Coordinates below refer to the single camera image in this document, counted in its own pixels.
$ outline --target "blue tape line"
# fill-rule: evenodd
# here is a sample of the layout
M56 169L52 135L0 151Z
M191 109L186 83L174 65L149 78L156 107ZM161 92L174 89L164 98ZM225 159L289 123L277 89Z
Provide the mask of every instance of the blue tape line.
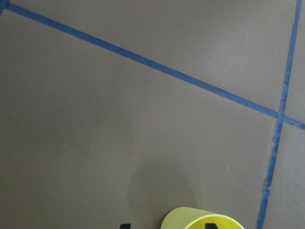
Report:
M6 8L9 0L0 0L0 15L2 14L3 10Z
M287 57L287 63L286 63L286 71L285 71L285 80L283 83L281 103L280 103L280 108L279 108L278 117L277 117L277 121L276 121L275 131L274 131L273 147L272 147L271 154L270 154L267 175L266 175L266 182L265 182L262 201L261 201L261 205L260 205L260 209L259 209L259 213L258 213L256 229L263 229L263 227L264 227L268 200L269 200L269 196L270 196L269 187L271 186L271 183L272 183L272 177L273 177L273 173L274 173L274 169L275 169L278 147L279 147L280 139L281 139L282 126L283 126L283 121L284 121L286 101L287 101L288 89L289 89L289 80L290 80L290 76L291 76L291 69L292 69L292 64L293 64L293 59L294 59L296 35L297 35L300 14L301 14L301 7L302 7L302 0L298 0L296 3L296 9L295 9L295 22L294 22L294 25L293 25L292 31L291 31L289 51L288 51L288 57Z
M155 62L155 61L152 61L150 59L147 59L147 58L145 58L143 56L140 56L140 55L135 54L135 53L133 53L131 51L123 49L123 48L121 48L119 46L116 46L114 44L106 42L106 41L104 41L102 39L99 39L97 37L94 37L94 36L91 36L89 34L86 34L86 33L82 32L82 31L74 29L74 28L72 28L70 26L67 26L67 25L64 25L64 24L62 24L60 22L57 22L57 21L54 21L52 19L46 18L46 17L44 17L42 15L36 14L36 13L34 13L32 11L29 11L29 10L27 10L25 8L19 7L17 5L12 4L12 3L8 3L6 9L8 9L8 10L10 10L12 12L15 12L17 14L20 14L22 16L25 16L27 18L30 18L32 20L35 20L37 22L40 22L42 24L48 25L50 27L53 27L53 28L55 28L57 30L60 30L60 31L65 32L67 34L70 34L70 35L72 35L74 37L80 38L80 39L82 39L84 41L87 41L89 43L95 44L95 45L97 45L99 47L105 48L105 49L107 49L107 50L109 50L111 52L114 52L114 53L119 54L121 56L127 57L127 58L129 58L131 60L134 60L134 61L136 61L138 63L144 64L144 65L146 65L148 67L154 68L154 69L156 69L156 70L158 70L160 72L163 72L165 74L168 74L168 75L171 75L173 77L176 77L176 78L178 78L180 80L183 80L183 81L185 81L187 83L190 83L190 84L192 84L194 86L200 87L200 88L205 89L207 91L210 91L210 92L212 92L214 94L220 95L220 96L222 96L224 98L227 98L227 99L229 99L231 101L234 101L234 102L236 102L238 104L241 104L241 105L244 105L246 107L252 108L252 109L254 109L256 111L259 111L259 112L261 112L261 113L263 113L265 115L268 115L268 116L273 117L273 118L277 118L278 113L276 111L274 111L274 110L271 110L269 108L261 106L261 105L259 105L257 103L254 103L254 102L250 101L250 100L244 99L244 98L242 98L242 97L240 97L238 95L235 95L233 93L230 93L230 92L227 92L225 90L222 90L222 89L220 89L218 87L215 87L215 86L213 86L211 84L208 84L206 82L198 80L198 79L196 79L194 77L191 77L191 76L189 76L187 74L179 72L179 71L177 71L175 69L167 67L167 66L165 66L163 64L160 64L158 62ZM295 124L299 123L299 121L294 120L292 118L288 118L288 117L286 118L286 120L289 121L289 123L292 124L292 125L295 125ZM299 127L302 127L303 129L305 129L305 124L303 125L303 123L301 123L301 125L299 125Z

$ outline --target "yellow cylinder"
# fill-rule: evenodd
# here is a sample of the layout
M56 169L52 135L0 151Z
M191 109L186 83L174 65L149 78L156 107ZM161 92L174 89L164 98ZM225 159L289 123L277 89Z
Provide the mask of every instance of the yellow cylinder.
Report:
M234 219L195 208L181 207L172 210L162 222L161 229L205 229L214 223L218 229L244 229Z

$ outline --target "gray surface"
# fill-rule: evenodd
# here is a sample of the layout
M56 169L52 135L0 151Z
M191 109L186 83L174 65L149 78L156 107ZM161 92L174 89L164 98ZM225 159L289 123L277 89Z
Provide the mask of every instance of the gray surface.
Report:
M305 7L301 11L286 115L305 122Z
M271 187L265 228L303 228L305 225L305 132L283 126Z
M278 108L295 1L11 2ZM157 229L180 206L255 227L275 119L8 11L0 50L0 227ZM284 125L266 228L304 212L303 138Z
M278 110L295 0L12 0Z

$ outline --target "yellow object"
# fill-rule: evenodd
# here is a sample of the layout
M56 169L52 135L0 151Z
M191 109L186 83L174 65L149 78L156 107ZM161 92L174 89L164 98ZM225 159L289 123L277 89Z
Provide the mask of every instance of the yellow object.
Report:
M234 219L195 208L176 208L165 217L161 229L204 229L206 223L214 223L218 229L244 229Z

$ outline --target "black object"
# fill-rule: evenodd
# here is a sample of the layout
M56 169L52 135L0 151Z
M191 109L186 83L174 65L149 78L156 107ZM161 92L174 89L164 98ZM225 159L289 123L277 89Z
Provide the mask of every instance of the black object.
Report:
M120 229L130 229L130 223L121 224Z
M205 229L218 229L217 225L214 223L206 223Z

